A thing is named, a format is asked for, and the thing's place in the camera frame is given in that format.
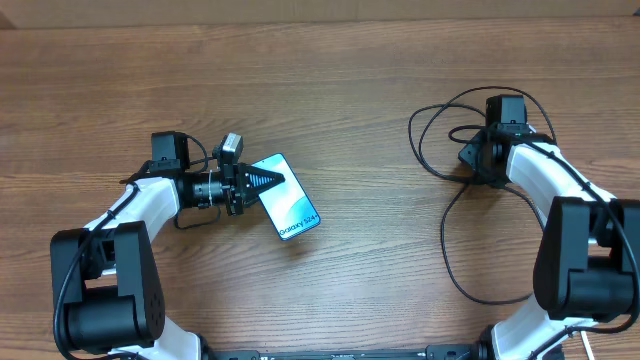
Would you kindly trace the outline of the Samsung Galaxy smartphone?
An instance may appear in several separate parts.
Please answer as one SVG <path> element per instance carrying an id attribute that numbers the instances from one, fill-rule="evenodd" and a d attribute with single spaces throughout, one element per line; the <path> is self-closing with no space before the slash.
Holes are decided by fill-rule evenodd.
<path id="1" fill-rule="evenodd" d="M 284 176 L 283 183 L 259 195 L 282 241 L 291 240 L 321 223 L 319 213 L 283 154 L 271 155 L 255 162 L 254 166 Z"/>

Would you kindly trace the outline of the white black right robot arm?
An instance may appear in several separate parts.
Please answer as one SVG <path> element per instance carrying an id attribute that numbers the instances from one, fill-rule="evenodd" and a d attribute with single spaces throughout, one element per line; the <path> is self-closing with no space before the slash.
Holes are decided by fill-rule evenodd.
<path id="1" fill-rule="evenodd" d="M 533 293 L 488 327 L 469 359 L 558 356 L 576 332 L 619 333 L 639 318 L 639 203 L 589 182 L 528 123 L 521 95 L 487 99 L 485 126 L 461 157 L 482 179 L 527 192 L 544 222 Z"/>

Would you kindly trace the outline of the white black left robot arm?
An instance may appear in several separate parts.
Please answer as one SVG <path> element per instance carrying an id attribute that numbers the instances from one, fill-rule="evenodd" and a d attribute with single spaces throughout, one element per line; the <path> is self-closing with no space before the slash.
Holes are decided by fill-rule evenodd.
<path id="1" fill-rule="evenodd" d="M 50 242 L 53 336 L 60 354 L 96 359 L 212 359 L 206 339 L 171 321 L 151 243 L 188 208 L 243 214 L 283 174 L 239 160 L 241 136 L 224 136 L 199 161 L 192 136 L 151 136 L 152 157 L 124 180 L 122 196 L 87 225 Z"/>

